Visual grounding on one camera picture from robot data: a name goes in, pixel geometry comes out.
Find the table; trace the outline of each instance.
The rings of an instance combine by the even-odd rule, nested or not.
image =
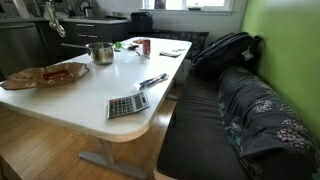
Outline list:
[[[130,44],[133,40],[142,38],[131,38],[122,44]],[[129,176],[146,179],[145,171],[114,159],[111,142],[130,141],[148,130],[191,46],[187,41],[150,40],[150,58],[122,49],[115,52],[112,64],[99,66],[93,64],[88,55],[82,55],[65,61],[86,63],[89,67],[90,72],[78,81],[54,88],[19,91],[1,88],[0,103],[18,112],[97,137],[102,154],[83,151],[79,154],[80,158]],[[173,49],[185,50],[177,58],[159,55],[160,51]],[[142,54],[141,45],[136,51]],[[162,73],[167,73],[170,77],[143,90],[150,104],[148,109],[114,119],[106,118],[109,99],[134,95],[140,92],[134,86],[135,83]]]

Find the wall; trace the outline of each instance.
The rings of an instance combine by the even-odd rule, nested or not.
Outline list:
[[[248,0],[243,31],[265,39],[258,73],[320,139],[320,1]]]
[[[96,15],[121,12],[130,17],[131,12],[142,8],[142,0],[96,0]],[[230,32],[238,32],[247,0],[235,0],[232,15],[199,12],[150,11],[154,28],[180,31],[208,31],[207,43]]]

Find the window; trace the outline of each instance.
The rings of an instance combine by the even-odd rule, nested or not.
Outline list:
[[[234,0],[144,0],[144,9],[187,10],[201,7],[207,11],[231,11]]]

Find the calculator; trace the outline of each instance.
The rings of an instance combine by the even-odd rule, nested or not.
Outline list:
[[[108,102],[107,118],[124,116],[136,113],[150,107],[147,96],[144,92],[117,99],[110,99]]]

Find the green wall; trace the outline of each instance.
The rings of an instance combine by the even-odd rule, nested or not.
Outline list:
[[[264,38],[258,74],[320,140],[320,0],[248,0],[241,30]]]

